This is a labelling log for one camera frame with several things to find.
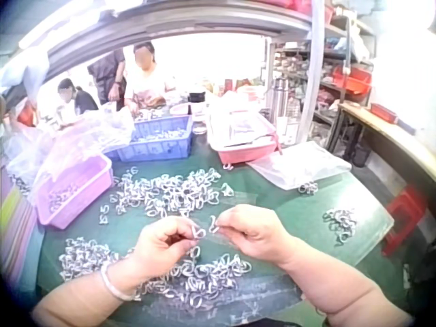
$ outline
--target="green table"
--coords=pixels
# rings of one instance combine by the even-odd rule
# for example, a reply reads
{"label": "green table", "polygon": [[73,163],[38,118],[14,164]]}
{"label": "green table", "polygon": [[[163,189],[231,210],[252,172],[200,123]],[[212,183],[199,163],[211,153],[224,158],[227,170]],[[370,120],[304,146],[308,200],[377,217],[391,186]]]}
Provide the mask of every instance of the green table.
{"label": "green table", "polygon": [[[296,190],[284,191],[264,179],[245,164],[236,165],[228,172],[222,169],[218,155],[207,145],[204,136],[194,137],[191,156],[172,161],[148,161],[140,163],[113,164],[114,175],[120,176],[126,169],[137,166],[136,177],[153,178],[162,174],[188,175],[191,171],[210,167],[217,169],[222,178],[217,183],[227,182],[236,192],[233,198],[220,197],[216,206],[207,205],[192,214],[193,220],[203,228],[210,224],[210,215],[238,203],[255,204],[276,211],[287,231],[308,242],[313,247],[340,260],[357,265],[359,261],[385,236],[392,227],[393,220],[385,208],[351,174],[344,173],[319,181],[319,191],[314,196],[302,196]],[[144,215],[143,208],[129,208],[122,216],[117,216],[113,205],[108,215],[109,224],[99,225],[99,208],[109,203],[109,189],[101,195],[85,212],[66,229],[48,228],[42,245],[38,268],[37,284],[44,292],[62,284],[59,273],[61,265],[58,257],[63,253],[66,238],[79,236],[95,239],[108,244],[111,250],[122,255],[133,247],[137,237],[146,224],[156,219]],[[356,209],[358,227],[356,235],[344,246],[337,247],[335,235],[322,221],[322,215],[332,208]],[[202,256],[200,262],[209,262],[223,253],[236,253],[228,242],[218,235],[208,234],[200,243]],[[171,307],[168,299],[162,296],[146,296],[143,302],[132,302],[121,306],[109,319],[126,326],[183,326],[208,325],[223,326],[258,320],[300,302],[301,291],[283,271],[269,264],[251,258],[253,270],[238,280],[239,291],[226,294],[215,309],[208,312],[192,313]]]}

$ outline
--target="red stool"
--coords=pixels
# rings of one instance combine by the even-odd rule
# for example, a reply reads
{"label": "red stool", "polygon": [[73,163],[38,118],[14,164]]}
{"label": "red stool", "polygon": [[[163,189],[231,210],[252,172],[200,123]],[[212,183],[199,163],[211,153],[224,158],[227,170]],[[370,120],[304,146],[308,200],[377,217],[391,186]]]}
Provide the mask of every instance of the red stool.
{"label": "red stool", "polygon": [[425,214],[427,201],[418,191],[408,185],[391,201],[386,210],[395,219],[394,227],[386,235],[384,255],[392,252],[409,236]]}

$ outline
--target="hand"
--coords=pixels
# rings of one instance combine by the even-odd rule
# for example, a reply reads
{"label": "hand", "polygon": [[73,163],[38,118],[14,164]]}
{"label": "hand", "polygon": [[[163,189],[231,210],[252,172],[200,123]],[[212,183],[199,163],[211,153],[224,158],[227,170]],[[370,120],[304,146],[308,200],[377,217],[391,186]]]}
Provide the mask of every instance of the hand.
{"label": "hand", "polygon": [[159,95],[158,97],[155,97],[154,99],[148,100],[146,104],[148,107],[155,107],[158,104],[164,104],[164,103],[165,103],[164,97]]}
{"label": "hand", "polygon": [[120,100],[120,88],[118,84],[113,84],[112,88],[109,91],[108,95],[109,101],[118,101]]}
{"label": "hand", "polygon": [[281,266],[292,255],[294,238],[272,210],[239,204],[220,214],[216,225],[230,242],[253,258]]}
{"label": "hand", "polygon": [[141,280],[166,274],[197,245],[192,235],[193,225],[188,218],[166,217],[144,227],[130,256]]}
{"label": "hand", "polygon": [[128,105],[130,113],[133,117],[138,116],[139,114],[139,106],[136,102],[130,102]]}

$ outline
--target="bracelet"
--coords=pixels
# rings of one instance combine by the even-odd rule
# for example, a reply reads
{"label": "bracelet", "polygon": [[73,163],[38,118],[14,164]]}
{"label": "bracelet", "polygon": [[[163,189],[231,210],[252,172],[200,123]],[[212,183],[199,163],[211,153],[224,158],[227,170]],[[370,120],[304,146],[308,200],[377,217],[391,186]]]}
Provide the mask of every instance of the bracelet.
{"label": "bracelet", "polygon": [[108,267],[109,267],[109,262],[105,262],[103,263],[102,269],[100,270],[100,273],[102,274],[103,277],[103,282],[104,285],[108,288],[108,290],[112,293],[113,296],[115,296],[117,299],[121,300],[121,301],[132,301],[135,297],[134,295],[128,296],[125,295],[124,293],[120,292],[115,286],[113,286],[111,284],[111,282],[109,281],[108,278]]}

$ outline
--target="blue plastic crate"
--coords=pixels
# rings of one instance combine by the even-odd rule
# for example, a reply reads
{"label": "blue plastic crate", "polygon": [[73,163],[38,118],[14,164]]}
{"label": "blue plastic crate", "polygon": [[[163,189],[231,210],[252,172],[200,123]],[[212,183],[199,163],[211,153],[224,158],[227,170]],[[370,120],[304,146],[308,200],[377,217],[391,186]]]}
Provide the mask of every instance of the blue plastic crate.
{"label": "blue plastic crate", "polygon": [[192,117],[178,116],[136,123],[137,137],[146,138],[149,135],[163,131],[185,130],[180,138],[168,140],[132,141],[130,145],[119,149],[121,161],[150,161],[186,158],[191,152]]}
{"label": "blue plastic crate", "polygon": [[112,151],[106,152],[106,153],[104,153],[104,155],[106,157],[108,157],[109,159],[111,159],[112,161],[120,161],[120,156],[119,156],[117,150],[112,150]]}
{"label": "blue plastic crate", "polygon": [[163,131],[175,131],[177,129],[186,129],[188,115],[176,117],[164,117],[153,119],[151,121],[136,121],[135,131],[131,135],[133,141],[139,138],[147,138],[150,135],[156,135]]}

